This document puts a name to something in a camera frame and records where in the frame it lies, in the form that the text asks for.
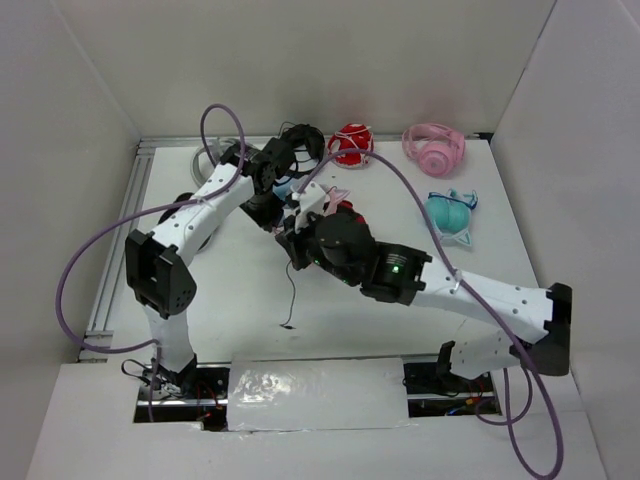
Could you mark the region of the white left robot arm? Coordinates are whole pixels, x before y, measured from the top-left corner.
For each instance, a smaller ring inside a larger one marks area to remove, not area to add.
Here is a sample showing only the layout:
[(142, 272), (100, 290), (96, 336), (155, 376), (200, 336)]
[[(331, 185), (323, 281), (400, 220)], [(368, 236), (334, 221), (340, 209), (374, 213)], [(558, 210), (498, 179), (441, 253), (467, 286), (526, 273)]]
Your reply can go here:
[(132, 231), (125, 242), (126, 280), (159, 342), (153, 366), (163, 389), (176, 399), (197, 387), (197, 357), (186, 310), (197, 285), (189, 271), (196, 253), (236, 209), (270, 232), (281, 221), (284, 202), (274, 184), (294, 164), (294, 147), (279, 138), (260, 150), (248, 148), (238, 170), (240, 145), (229, 146), (213, 174), (191, 196), (192, 204), (175, 209), (151, 231)]

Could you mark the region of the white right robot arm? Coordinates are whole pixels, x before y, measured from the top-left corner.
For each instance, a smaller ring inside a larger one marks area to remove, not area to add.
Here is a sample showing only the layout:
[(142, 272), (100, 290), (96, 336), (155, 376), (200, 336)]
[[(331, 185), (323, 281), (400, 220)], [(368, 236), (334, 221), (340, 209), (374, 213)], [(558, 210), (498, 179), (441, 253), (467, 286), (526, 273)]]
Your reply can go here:
[(315, 265), (378, 302), (444, 310), (497, 327), (480, 339), (442, 344), (436, 379), (448, 392), (515, 365), (551, 377), (569, 372), (573, 291), (565, 284), (526, 288), (453, 274), (424, 251), (376, 240), (353, 213), (313, 215), (302, 229), (287, 219), (276, 241), (294, 269)]

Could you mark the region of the blue pink cat headphones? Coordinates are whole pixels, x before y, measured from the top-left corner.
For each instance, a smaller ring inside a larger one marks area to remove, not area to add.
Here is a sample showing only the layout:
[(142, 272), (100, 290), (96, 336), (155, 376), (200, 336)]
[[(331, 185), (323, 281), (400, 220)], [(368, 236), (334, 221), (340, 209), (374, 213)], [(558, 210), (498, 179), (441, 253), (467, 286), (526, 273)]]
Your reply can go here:
[[(282, 201), (286, 196), (295, 190), (300, 185), (300, 182), (287, 182), (284, 185), (275, 186), (273, 188), (274, 194)], [(345, 201), (350, 194), (349, 190), (338, 188), (337, 186), (331, 186), (321, 184), (320, 187), (325, 192), (325, 202), (323, 205), (323, 214), (330, 215), (337, 211), (338, 205)]]

